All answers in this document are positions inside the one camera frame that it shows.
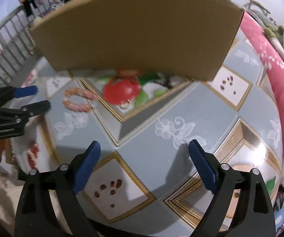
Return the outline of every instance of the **white square pattern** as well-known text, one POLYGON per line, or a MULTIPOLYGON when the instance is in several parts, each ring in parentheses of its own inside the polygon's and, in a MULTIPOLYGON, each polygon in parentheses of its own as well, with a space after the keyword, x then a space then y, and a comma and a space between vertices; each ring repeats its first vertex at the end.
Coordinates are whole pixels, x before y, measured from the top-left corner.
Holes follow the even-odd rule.
POLYGON ((91 174, 85 192, 107 219, 120 216, 148 199, 116 159, 91 174))
POLYGON ((60 71, 54 77, 47 80, 47 95, 51 98, 63 86, 71 81, 70 75, 67 71, 60 71))
POLYGON ((225 67, 221 67, 214 80, 207 82, 207 84, 234 106, 239 105, 239 102, 249 87, 248 82, 225 67))

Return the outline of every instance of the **blue gripper pad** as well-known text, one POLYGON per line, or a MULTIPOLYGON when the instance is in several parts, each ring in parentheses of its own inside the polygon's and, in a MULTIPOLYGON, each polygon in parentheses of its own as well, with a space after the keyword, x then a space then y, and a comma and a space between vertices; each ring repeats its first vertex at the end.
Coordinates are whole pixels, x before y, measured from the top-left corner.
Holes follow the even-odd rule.
POLYGON ((205 188, 215 194, 217 192, 217 175, 205 158, 204 150, 197 140, 189 142, 188 150, 205 188))
POLYGON ((38 92, 38 88, 36 86, 16 88, 14 90, 14 98, 22 98, 26 96, 35 95, 38 92))
POLYGON ((100 143, 93 141, 86 152, 88 152, 87 157, 83 160, 83 163, 74 176, 73 193, 75 195, 84 190, 88 179, 100 158, 100 143))

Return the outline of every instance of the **brown cardboard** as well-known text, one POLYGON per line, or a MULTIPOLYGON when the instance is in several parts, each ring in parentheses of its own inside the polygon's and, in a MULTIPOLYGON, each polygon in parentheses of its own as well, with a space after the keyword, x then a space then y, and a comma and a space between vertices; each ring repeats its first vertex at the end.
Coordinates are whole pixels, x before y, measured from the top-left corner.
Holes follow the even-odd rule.
POLYGON ((31 35, 55 70, 154 70, 208 81, 242 15, 227 0, 74 0, 31 35))

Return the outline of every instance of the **green leaf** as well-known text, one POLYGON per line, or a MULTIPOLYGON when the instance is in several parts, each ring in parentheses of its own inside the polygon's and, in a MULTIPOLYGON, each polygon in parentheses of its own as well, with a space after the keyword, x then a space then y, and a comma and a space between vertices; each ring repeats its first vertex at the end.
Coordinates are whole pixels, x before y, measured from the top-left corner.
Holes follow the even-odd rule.
POLYGON ((167 92, 167 90, 156 90, 154 92, 154 97, 159 97, 159 96, 163 95, 166 92, 167 92))
POLYGON ((275 186, 275 181, 276 181, 276 177, 272 178, 266 183, 266 188, 269 194, 271 193, 272 189, 275 186))
POLYGON ((107 84, 109 82, 110 79, 112 79, 115 75, 109 75, 109 76, 103 76, 103 77, 99 77, 97 78, 96 82, 99 84, 107 84))
POLYGON ((135 107, 136 108, 140 107, 141 105, 146 103, 148 99, 149 99, 149 96, 147 95, 147 93, 144 92, 143 89, 141 89, 139 95, 135 99, 135 102, 134 102, 135 107))
POLYGON ((157 79, 160 79, 158 74, 156 72, 149 71, 139 77, 139 82, 140 82, 140 85, 143 86, 147 82, 157 80, 157 79))

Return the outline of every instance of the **metal screw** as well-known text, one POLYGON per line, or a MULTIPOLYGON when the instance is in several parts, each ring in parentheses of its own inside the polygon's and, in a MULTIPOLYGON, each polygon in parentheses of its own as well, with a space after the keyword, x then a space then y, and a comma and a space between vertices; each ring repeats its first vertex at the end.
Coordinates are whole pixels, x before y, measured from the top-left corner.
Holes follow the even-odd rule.
POLYGON ((63 164, 63 165, 60 166, 60 170, 61 171, 65 171, 67 169, 68 169, 68 165, 67 164, 63 164))
POLYGON ((224 169, 224 170, 229 170, 230 169, 230 166, 226 163, 223 163, 221 164, 221 167, 224 169))
POLYGON ((259 170, 258 169, 256 169, 256 168, 253 168, 253 173, 255 174, 255 175, 259 175, 259 170))
POLYGON ((36 173, 37 173, 36 169, 31 169, 29 172, 30 175, 35 175, 36 173))

